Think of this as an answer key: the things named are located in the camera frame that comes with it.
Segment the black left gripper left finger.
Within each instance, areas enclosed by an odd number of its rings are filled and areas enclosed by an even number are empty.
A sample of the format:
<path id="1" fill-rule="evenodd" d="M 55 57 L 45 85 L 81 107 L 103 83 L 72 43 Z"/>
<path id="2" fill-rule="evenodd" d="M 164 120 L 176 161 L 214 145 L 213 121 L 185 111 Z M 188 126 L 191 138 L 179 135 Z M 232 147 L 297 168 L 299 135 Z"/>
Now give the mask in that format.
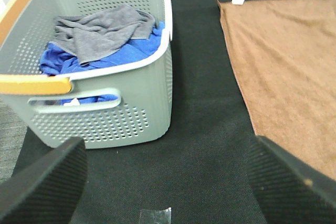
<path id="1" fill-rule="evenodd" d="M 87 176 L 84 140 L 72 137 L 1 184 L 1 223 L 70 223 Z"/>

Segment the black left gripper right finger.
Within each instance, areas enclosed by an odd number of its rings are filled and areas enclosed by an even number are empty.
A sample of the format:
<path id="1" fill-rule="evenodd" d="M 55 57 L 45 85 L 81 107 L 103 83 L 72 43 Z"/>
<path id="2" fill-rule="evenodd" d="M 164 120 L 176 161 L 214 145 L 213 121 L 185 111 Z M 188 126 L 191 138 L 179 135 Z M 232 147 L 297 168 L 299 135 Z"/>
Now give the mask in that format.
<path id="1" fill-rule="evenodd" d="M 335 223 L 335 180 L 270 139 L 251 141 L 247 174 L 268 223 Z"/>

